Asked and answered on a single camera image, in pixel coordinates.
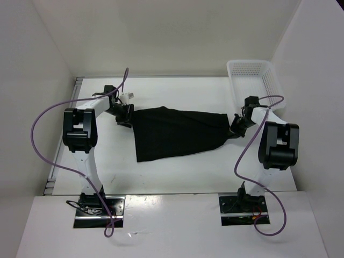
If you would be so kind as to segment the black shorts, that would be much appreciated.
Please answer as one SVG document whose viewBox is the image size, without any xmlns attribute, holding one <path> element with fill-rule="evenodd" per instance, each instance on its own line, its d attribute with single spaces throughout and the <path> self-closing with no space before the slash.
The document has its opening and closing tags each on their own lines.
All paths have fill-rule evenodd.
<svg viewBox="0 0 344 258">
<path fill-rule="evenodd" d="M 137 162 L 212 151 L 224 145 L 230 132 L 225 113 L 165 106 L 134 111 L 132 126 Z"/>
</svg>

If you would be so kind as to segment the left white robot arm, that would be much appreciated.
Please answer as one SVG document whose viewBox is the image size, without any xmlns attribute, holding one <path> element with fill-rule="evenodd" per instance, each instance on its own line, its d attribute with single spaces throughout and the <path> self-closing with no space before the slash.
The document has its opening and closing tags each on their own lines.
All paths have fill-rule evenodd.
<svg viewBox="0 0 344 258">
<path fill-rule="evenodd" d="M 103 214 L 108 206 L 95 161 L 96 119 L 105 112 L 113 115 L 118 125 L 132 127 L 133 97 L 132 92 L 119 92 L 114 86 L 105 85 L 103 92 L 95 93 L 78 107 L 65 109 L 63 114 L 62 141 L 72 153 L 77 173 L 83 179 L 79 207 L 96 215 Z"/>
</svg>

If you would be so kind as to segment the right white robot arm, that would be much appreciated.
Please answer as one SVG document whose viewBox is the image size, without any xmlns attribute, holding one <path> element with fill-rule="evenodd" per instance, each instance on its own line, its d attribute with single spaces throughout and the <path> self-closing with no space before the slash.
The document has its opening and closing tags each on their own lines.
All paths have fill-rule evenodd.
<svg viewBox="0 0 344 258">
<path fill-rule="evenodd" d="M 294 166 L 298 160 L 299 126 L 283 121 L 272 112 L 271 108 L 282 102 L 284 97 L 272 95 L 271 98 L 279 100 L 266 106 L 260 104 L 260 97 L 247 97 L 241 108 L 241 114 L 234 115 L 228 133 L 230 139 L 243 138 L 248 128 L 258 125 L 249 144 L 253 143 L 258 134 L 261 134 L 257 155 L 263 168 L 254 179 L 238 176 L 243 179 L 243 183 L 238 189 L 235 203 L 241 211 L 248 211 L 251 207 L 261 204 L 273 178 L 281 171 Z"/>
</svg>

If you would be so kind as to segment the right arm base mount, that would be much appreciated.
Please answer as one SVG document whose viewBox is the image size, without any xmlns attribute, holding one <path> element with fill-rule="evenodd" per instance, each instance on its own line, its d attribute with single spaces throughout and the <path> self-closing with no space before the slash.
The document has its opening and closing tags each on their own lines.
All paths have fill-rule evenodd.
<svg viewBox="0 0 344 258">
<path fill-rule="evenodd" d="M 266 200 L 259 197 L 253 202 L 241 202 L 237 193 L 219 194 L 220 218 L 222 226 L 270 224 Z"/>
</svg>

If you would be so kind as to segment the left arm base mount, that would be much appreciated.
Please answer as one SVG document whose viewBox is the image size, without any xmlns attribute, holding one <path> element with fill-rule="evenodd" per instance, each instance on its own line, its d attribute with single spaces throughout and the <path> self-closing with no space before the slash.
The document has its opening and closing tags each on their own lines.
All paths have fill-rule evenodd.
<svg viewBox="0 0 344 258">
<path fill-rule="evenodd" d="M 106 196 L 106 204 L 114 220 L 115 228 L 123 228 L 125 196 Z M 102 228 L 111 226 L 111 219 L 105 208 L 81 206 L 81 202 L 69 203 L 76 208 L 73 228 Z"/>
</svg>

